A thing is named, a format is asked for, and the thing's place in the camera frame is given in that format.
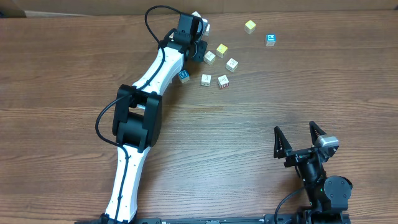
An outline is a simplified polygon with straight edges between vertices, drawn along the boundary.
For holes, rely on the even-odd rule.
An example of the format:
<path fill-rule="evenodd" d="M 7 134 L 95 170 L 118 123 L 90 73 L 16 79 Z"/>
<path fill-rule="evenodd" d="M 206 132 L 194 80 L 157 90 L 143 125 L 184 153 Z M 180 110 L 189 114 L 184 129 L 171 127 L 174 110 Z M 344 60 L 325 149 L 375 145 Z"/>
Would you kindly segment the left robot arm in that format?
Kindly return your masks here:
<path fill-rule="evenodd" d="M 202 39 L 209 23 L 181 13 L 178 26 L 159 40 L 157 56 L 143 76 L 132 85 L 121 85 L 114 108 L 112 133 L 118 161 L 111 199 L 99 223 L 134 223 L 137 194 L 144 161 L 156 144 L 162 124 L 162 97 L 174 76 L 188 60 L 201 63 L 207 48 Z"/>

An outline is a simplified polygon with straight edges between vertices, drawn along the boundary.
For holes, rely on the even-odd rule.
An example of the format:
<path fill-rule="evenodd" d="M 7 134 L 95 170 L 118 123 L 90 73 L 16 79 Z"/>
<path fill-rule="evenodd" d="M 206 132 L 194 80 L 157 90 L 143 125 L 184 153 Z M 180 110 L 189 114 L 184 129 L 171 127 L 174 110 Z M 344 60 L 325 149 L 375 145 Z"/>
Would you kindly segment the blue letter wooden block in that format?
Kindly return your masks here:
<path fill-rule="evenodd" d="M 189 73 L 187 72 L 187 70 L 182 70 L 182 71 L 180 71 L 180 72 L 178 73 L 178 77 L 179 77 L 179 80 L 180 80 L 182 83 L 185 83 L 185 82 L 187 82 L 187 81 L 190 80 L 190 76 L 189 76 Z"/>

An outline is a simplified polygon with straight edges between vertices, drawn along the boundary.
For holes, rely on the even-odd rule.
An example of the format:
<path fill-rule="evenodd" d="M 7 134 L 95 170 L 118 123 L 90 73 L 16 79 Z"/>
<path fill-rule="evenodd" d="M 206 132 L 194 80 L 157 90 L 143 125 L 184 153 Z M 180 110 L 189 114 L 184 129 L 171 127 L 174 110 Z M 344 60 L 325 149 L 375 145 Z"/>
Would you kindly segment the yellow sided wooden block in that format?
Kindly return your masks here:
<path fill-rule="evenodd" d="M 212 53 L 211 51 L 207 51 L 207 53 L 204 55 L 203 59 L 208 65 L 211 65 L 212 63 L 214 63 L 214 61 L 216 59 L 216 55 L 214 53 Z"/>

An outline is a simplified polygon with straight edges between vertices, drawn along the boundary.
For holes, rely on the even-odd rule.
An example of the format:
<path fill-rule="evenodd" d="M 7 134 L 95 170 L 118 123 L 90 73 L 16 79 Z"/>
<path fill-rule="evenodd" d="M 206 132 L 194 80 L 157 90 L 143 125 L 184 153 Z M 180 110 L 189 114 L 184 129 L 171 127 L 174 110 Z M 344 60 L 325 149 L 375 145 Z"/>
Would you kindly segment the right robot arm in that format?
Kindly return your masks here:
<path fill-rule="evenodd" d="M 301 191 L 306 191 L 310 205 L 300 207 L 289 215 L 289 223 L 350 223 L 348 200 L 353 189 L 352 182 L 342 176 L 327 176 L 323 164 L 333 157 L 339 148 L 339 140 L 324 132 L 314 121 L 309 122 L 312 145 L 310 148 L 293 150 L 282 130 L 274 128 L 274 157 L 285 159 L 285 167 L 294 167 L 303 187 L 286 196 L 278 204 L 273 222 L 280 223 L 279 210 L 283 204 Z"/>

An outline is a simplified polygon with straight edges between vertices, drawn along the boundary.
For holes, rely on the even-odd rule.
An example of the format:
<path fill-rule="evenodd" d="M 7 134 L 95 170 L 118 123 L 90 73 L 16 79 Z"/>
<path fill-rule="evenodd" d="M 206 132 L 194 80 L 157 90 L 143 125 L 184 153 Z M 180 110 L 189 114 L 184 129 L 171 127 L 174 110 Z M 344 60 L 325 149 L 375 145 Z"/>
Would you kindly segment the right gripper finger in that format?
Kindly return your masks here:
<path fill-rule="evenodd" d="M 314 121 L 309 122 L 309 128 L 313 145 L 315 145 L 319 136 L 326 135 L 326 132 L 324 132 Z"/>
<path fill-rule="evenodd" d="M 274 137 L 274 155 L 288 156 L 292 152 L 292 146 L 289 144 L 288 140 L 278 126 L 274 128 Z"/>

